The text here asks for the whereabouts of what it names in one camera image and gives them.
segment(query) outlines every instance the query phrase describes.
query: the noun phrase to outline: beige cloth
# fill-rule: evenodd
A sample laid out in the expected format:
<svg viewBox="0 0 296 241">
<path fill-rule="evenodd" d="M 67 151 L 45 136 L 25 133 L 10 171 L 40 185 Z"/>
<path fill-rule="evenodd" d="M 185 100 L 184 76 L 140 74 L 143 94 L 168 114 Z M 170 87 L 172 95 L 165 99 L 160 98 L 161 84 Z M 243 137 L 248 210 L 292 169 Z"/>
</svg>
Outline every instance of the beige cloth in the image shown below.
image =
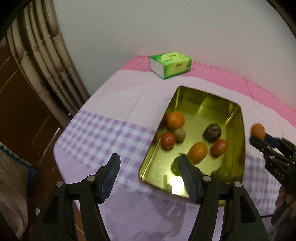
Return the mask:
<svg viewBox="0 0 296 241">
<path fill-rule="evenodd" d="M 0 211 L 18 238 L 28 224 L 28 169 L 0 150 Z"/>
</svg>

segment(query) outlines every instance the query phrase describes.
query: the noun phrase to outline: silver screw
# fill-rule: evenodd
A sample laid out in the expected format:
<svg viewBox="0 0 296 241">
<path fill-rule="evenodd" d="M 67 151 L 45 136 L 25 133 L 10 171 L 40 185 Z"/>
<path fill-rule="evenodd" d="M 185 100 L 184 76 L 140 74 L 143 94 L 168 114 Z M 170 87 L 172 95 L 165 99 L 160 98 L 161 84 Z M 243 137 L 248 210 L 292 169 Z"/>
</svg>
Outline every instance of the silver screw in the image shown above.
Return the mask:
<svg viewBox="0 0 296 241">
<path fill-rule="evenodd" d="M 235 182 L 234 185 L 238 188 L 240 188 L 242 186 L 242 184 L 240 182 Z"/>
<path fill-rule="evenodd" d="M 205 180 L 206 182 L 209 182 L 209 181 L 211 181 L 212 179 L 211 179 L 210 176 L 204 176 L 204 177 L 203 177 L 203 180 Z"/>
<path fill-rule="evenodd" d="M 40 213 L 40 208 L 36 208 L 36 210 L 35 210 L 35 213 L 36 213 L 36 216 L 38 216 L 38 214 Z"/>
<path fill-rule="evenodd" d="M 63 181 L 59 181 L 59 182 L 57 182 L 57 187 L 61 187 L 61 186 L 63 186 L 64 185 L 64 182 Z"/>
<path fill-rule="evenodd" d="M 94 175 L 90 175 L 90 176 L 87 177 L 87 180 L 90 181 L 90 182 L 95 180 L 95 179 L 96 179 L 96 177 Z"/>
</svg>

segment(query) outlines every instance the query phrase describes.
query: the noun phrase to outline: gold tray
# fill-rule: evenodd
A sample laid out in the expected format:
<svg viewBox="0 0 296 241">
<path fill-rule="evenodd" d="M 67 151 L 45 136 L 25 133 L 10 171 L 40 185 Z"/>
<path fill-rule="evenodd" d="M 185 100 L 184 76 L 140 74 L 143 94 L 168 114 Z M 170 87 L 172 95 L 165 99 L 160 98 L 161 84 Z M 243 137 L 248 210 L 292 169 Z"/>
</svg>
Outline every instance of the gold tray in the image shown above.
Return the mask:
<svg viewBox="0 0 296 241">
<path fill-rule="evenodd" d="M 160 137 L 164 132 L 170 131 L 166 126 L 165 117 L 174 110 L 181 112 L 185 117 L 183 129 L 186 138 L 182 143 L 176 143 L 171 150 L 163 150 L 160 146 Z M 211 123 L 217 123 L 221 127 L 220 138 L 228 142 L 227 151 L 218 158 L 211 157 L 212 143 L 207 142 L 202 136 L 205 128 Z M 242 182 L 246 149 L 240 106 L 210 93 L 179 86 L 142 163 L 140 179 L 169 193 L 189 198 L 174 159 L 180 154 L 187 154 L 191 146 L 200 141 L 208 146 L 206 158 L 195 165 L 203 174 L 211 175 L 217 168 L 227 166 L 231 169 L 229 183 Z"/>
</svg>

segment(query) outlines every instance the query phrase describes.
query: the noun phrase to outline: lime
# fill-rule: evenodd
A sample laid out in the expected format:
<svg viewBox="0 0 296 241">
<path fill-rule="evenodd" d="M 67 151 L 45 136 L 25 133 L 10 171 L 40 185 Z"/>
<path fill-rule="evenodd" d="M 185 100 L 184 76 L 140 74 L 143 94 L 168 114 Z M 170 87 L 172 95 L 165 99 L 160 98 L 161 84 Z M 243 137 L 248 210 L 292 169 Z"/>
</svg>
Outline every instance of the lime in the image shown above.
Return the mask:
<svg viewBox="0 0 296 241">
<path fill-rule="evenodd" d="M 223 183 L 228 183 L 231 179 L 231 170 L 228 167 L 219 167 L 213 177 Z"/>
</svg>

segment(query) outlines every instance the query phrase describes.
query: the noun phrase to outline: white wall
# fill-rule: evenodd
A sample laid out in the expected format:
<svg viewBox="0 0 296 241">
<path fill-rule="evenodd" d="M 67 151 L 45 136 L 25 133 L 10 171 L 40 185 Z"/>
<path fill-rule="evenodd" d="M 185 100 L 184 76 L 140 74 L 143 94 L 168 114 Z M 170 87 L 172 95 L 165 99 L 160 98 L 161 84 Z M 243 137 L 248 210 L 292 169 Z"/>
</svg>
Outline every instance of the white wall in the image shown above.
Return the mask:
<svg viewBox="0 0 296 241">
<path fill-rule="evenodd" d="M 136 55 L 179 51 L 241 75 L 296 109 L 296 40 L 265 0 L 54 0 L 90 94 Z"/>
</svg>

